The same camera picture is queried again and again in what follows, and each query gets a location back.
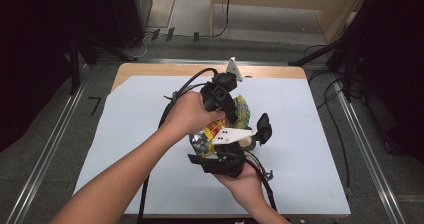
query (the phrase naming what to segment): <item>gray floor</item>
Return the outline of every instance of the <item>gray floor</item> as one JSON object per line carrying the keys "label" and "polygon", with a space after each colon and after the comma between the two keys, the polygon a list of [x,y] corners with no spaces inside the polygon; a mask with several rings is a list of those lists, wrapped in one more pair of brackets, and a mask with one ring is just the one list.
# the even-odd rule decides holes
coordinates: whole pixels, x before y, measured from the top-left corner
{"label": "gray floor", "polygon": [[[314,43],[310,42],[312,39],[308,39],[306,42],[302,41],[301,37],[298,36],[293,36],[291,39],[286,38],[286,41],[248,40],[254,36],[250,35],[245,38],[246,40],[243,40],[243,38],[205,38],[199,42],[193,42],[189,37],[174,37],[170,42],[165,41],[165,36],[160,36],[155,41],[146,38],[145,44],[148,50],[138,61],[161,58],[223,60],[223,63],[225,63],[229,57],[235,56],[239,61],[267,62],[264,63],[266,65],[286,65],[288,61],[303,57],[304,50],[309,45],[322,44],[323,40],[319,40],[322,36],[315,39],[316,42],[313,41]],[[140,43],[129,51],[134,55],[141,55],[145,51],[144,48]],[[104,100],[110,92],[118,67],[122,63],[113,55],[100,49],[99,54],[99,64],[91,72],[81,100],[23,223],[46,223],[72,195],[85,155],[94,138]],[[306,73],[311,75],[313,69],[324,68],[325,65],[322,65],[322,63],[325,63],[326,58],[325,56],[321,57],[314,61],[315,64],[305,66]],[[324,74],[312,82],[311,92],[317,105],[322,103],[324,90],[331,81],[331,76]],[[23,183],[31,173],[61,110],[66,104],[69,90],[70,81],[67,81],[38,115],[25,136],[0,153],[0,223],[6,222]],[[95,100],[89,99],[90,96],[102,97],[100,106],[94,115],[91,115],[91,113],[96,103]],[[393,156],[387,153],[384,147],[384,139],[366,106],[356,99],[354,106],[372,149],[398,198],[407,222],[422,223],[424,216],[424,165],[410,156]],[[340,223],[390,223],[350,125],[337,99],[330,102],[330,108],[345,141],[351,189],[353,191],[353,194],[349,196],[352,215],[340,220]],[[319,115],[341,181],[346,185],[344,159],[334,124],[325,107],[319,110]],[[333,223],[333,220],[329,219],[292,219],[293,223],[301,223],[301,221],[304,223]],[[121,223],[135,223],[135,220],[124,218]]]}

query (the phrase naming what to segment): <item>hand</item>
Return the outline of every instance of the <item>hand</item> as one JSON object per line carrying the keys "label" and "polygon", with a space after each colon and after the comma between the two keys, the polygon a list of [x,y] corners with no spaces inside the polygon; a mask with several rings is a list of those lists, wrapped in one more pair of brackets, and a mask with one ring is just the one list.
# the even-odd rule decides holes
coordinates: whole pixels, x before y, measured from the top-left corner
{"label": "hand", "polygon": [[187,92],[178,98],[164,124],[178,128],[178,132],[182,132],[182,135],[188,135],[224,117],[225,112],[222,111],[207,112],[200,93]]}
{"label": "hand", "polygon": [[262,183],[255,169],[245,163],[243,171],[237,178],[223,175],[214,175],[233,195],[234,199],[248,212],[258,204],[265,204],[262,192]]}

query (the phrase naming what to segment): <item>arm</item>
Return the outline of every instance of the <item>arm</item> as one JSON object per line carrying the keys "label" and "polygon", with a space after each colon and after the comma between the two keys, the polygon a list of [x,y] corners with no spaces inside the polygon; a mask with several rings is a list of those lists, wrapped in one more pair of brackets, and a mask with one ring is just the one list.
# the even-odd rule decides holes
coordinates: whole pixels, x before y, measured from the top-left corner
{"label": "arm", "polygon": [[262,183],[256,171],[247,163],[237,178],[215,175],[226,186],[234,199],[259,223],[289,223],[265,201]]}
{"label": "arm", "polygon": [[183,95],[152,136],[81,188],[50,223],[117,223],[165,152],[224,116],[206,112],[199,93]]}

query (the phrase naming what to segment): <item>white plastic piece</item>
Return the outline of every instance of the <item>white plastic piece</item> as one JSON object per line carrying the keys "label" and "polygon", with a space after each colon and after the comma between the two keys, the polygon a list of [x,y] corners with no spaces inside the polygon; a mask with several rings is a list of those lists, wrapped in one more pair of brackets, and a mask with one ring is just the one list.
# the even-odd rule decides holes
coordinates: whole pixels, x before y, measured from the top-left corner
{"label": "white plastic piece", "polygon": [[235,128],[222,128],[218,134],[212,139],[212,144],[230,144],[236,141],[240,141],[246,137],[251,137],[256,134],[257,131],[235,129]]}
{"label": "white plastic piece", "polygon": [[241,75],[240,70],[238,69],[235,57],[230,58],[230,62],[228,62],[228,66],[227,66],[227,72],[236,75],[237,81],[239,82],[243,81],[243,76]]}

